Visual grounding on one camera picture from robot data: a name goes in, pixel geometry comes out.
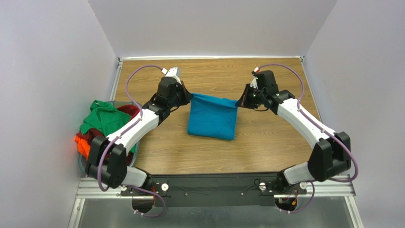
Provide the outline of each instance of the black mounting plate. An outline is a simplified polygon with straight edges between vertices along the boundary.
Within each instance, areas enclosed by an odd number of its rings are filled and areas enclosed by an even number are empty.
[[[286,194],[278,192],[276,177],[276,172],[152,175],[152,185],[167,207],[275,206],[274,195]],[[266,184],[265,190],[259,189],[262,182]],[[163,191],[162,184],[169,189]],[[305,190],[297,189],[299,194],[306,194]],[[141,194],[126,190],[121,195]],[[163,205],[156,200],[155,206]]]

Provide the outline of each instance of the blue towel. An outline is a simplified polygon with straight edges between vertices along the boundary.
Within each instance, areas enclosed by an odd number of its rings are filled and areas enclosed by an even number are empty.
[[[203,94],[193,94],[188,134],[217,139],[235,138],[237,101]]]

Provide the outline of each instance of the white enclosure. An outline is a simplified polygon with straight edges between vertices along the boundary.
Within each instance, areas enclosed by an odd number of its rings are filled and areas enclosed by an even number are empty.
[[[305,60],[323,122],[350,135],[365,227],[403,227],[405,1],[338,0]]]
[[[73,141],[117,60],[82,0],[0,3],[0,227],[67,227],[79,170]]]
[[[402,227],[403,0],[0,3],[0,227],[67,227],[74,135],[117,57],[305,56],[322,121],[351,137],[366,227]]]
[[[303,56],[336,0],[89,0],[119,57]]]

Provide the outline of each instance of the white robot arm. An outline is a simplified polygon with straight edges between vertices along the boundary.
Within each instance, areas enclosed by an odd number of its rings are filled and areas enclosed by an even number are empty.
[[[133,185],[149,189],[148,177],[150,175],[141,169],[127,167],[126,157],[129,150],[143,136],[160,125],[170,115],[173,107],[187,105],[192,99],[193,95],[186,90],[179,77],[180,69],[177,67],[171,68],[162,77],[157,93],[142,107],[142,117],[139,113],[138,116],[118,131],[107,137],[98,136],[93,139],[85,168],[86,174],[97,179],[101,154],[110,143],[109,139],[118,137],[109,149],[111,154],[109,162],[102,165],[101,181],[111,188],[116,188],[119,185]]]
[[[343,148],[330,138],[325,131],[334,133],[346,147],[350,148],[350,138],[344,133],[336,133],[311,115],[305,108],[297,107],[297,99],[289,91],[279,91],[272,71],[253,72],[253,81],[246,84],[238,107],[256,109],[264,105],[274,114],[289,122],[308,142],[312,154],[308,162],[298,164],[278,173],[279,190],[303,181],[325,181],[338,175],[351,166],[351,160]],[[321,131],[309,119],[321,126]]]

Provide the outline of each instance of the wooden tabletop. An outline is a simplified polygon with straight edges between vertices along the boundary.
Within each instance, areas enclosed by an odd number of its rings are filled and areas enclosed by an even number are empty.
[[[318,117],[298,58],[128,60],[122,66],[115,100],[129,101],[125,82],[134,70],[147,64],[179,67],[180,78],[191,93],[238,100],[246,83],[252,81],[252,70],[266,63],[282,63],[299,73],[306,89],[302,105]],[[299,80],[290,71],[279,66],[266,69],[274,72],[279,90],[299,96]],[[131,96],[145,104],[156,93],[161,77],[156,68],[142,69],[129,84]],[[189,114],[190,104],[180,107],[142,138],[135,166],[151,174],[280,171],[306,162],[311,154],[305,139],[270,110],[238,108],[233,141],[188,135]]]

